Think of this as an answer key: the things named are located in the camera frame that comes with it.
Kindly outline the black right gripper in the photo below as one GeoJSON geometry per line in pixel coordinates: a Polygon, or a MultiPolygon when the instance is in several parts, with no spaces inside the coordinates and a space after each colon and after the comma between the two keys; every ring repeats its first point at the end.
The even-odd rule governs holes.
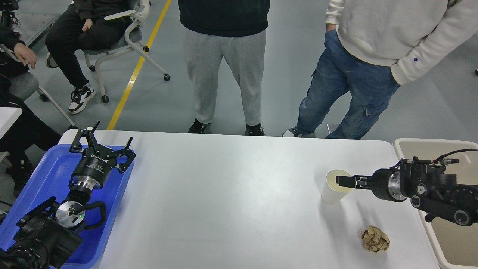
{"type": "Polygon", "coordinates": [[[400,173],[390,169],[379,169],[369,176],[336,176],[340,187],[370,189],[375,197],[387,201],[403,202],[407,199],[401,193],[400,173]]]}

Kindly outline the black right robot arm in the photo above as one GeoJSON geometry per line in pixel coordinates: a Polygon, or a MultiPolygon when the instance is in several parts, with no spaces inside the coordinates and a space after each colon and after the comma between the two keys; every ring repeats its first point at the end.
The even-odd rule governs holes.
{"type": "Polygon", "coordinates": [[[387,201],[411,200],[411,205],[426,213],[425,221],[436,217],[461,226],[478,221],[478,189],[476,185],[458,184],[455,174],[447,174],[450,158],[455,151],[440,155],[435,160],[413,157],[401,159],[390,167],[376,170],[371,176],[336,176],[341,187],[367,189],[375,197],[387,201]]]}

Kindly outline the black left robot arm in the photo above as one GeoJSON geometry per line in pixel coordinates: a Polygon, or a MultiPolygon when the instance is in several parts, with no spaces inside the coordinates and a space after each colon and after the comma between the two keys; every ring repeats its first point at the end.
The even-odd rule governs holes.
{"type": "Polygon", "coordinates": [[[50,148],[1,224],[2,269],[89,269],[102,255],[136,154],[79,129],[50,148]]]}

